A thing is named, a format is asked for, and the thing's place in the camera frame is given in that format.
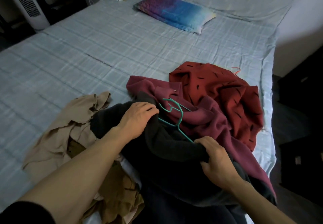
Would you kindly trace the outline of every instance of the forearm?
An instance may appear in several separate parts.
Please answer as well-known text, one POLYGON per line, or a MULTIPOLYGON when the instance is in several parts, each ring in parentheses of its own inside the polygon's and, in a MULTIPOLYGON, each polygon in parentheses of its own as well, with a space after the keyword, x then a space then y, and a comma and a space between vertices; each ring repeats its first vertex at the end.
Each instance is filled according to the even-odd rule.
POLYGON ((237 181, 230 192, 255 224, 296 224, 261 196, 249 182, 242 179, 237 181))
POLYGON ((118 128, 111 129, 101 140, 44 178, 19 200, 40 204, 58 224, 78 222, 127 142, 126 135, 118 128))

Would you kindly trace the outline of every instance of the pillow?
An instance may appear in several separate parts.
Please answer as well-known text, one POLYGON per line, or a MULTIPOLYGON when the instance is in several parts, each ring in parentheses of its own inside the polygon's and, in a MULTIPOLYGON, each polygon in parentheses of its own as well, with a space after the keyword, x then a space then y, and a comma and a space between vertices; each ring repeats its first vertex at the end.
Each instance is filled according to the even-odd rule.
POLYGON ((207 8, 182 0, 143 0, 134 7, 170 26, 197 34, 216 16, 207 8))

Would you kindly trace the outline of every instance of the black garment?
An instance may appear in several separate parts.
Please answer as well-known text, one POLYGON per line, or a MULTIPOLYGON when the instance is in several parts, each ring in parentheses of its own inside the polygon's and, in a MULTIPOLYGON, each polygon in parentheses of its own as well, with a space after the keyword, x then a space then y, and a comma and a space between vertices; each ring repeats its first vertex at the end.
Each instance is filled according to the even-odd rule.
POLYGON ((55 221, 43 206, 32 202, 18 201, 9 205, 0 214, 0 223, 55 224, 55 221))
POLYGON ((133 224, 246 224, 243 214, 236 214, 230 206, 196 207, 164 193, 159 187, 141 178, 140 194, 145 208, 133 224))
MULTIPOLYGON (((137 101, 156 104, 153 98, 142 92, 135 101, 97 112, 91 120, 91 130, 95 136, 102 138, 112 127, 118 125, 126 110, 137 101)), ((162 110, 159 116, 167 120, 162 110)), ((204 175, 200 161, 208 161, 205 148, 201 144, 188 142, 176 129, 165 126, 158 120, 158 115, 148 121, 144 133, 129 142, 121 153, 140 175, 147 177, 165 193, 186 203, 199 207, 238 206, 238 202, 230 194, 214 185, 204 175)), ((259 182, 260 194, 272 203, 275 202, 270 189, 263 182, 250 180, 241 166, 235 161, 232 162, 244 180, 259 182)))

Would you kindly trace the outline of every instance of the hand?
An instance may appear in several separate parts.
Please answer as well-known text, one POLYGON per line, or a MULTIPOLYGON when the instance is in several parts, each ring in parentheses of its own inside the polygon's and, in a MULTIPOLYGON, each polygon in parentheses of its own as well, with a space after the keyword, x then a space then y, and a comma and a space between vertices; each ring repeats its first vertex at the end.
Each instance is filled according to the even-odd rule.
POLYGON ((204 174, 218 187, 231 191, 232 187, 242 178, 234 168, 228 153, 209 136, 197 139, 195 143, 202 144, 210 156, 209 163, 201 162, 204 174))
POLYGON ((148 102, 136 102, 123 115, 118 128, 129 136, 129 141, 137 138, 143 133, 148 120, 159 110, 154 104, 148 102))

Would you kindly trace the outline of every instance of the person's right arm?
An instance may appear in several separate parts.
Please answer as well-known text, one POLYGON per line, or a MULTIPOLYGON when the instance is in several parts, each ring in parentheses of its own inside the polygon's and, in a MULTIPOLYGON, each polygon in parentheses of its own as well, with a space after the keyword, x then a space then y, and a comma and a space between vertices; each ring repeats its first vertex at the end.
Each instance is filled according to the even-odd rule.
POLYGON ((231 193, 255 224, 296 224, 239 176, 225 149, 213 138, 206 136, 195 142, 204 145, 210 156, 208 163, 201 162, 204 174, 231 193))

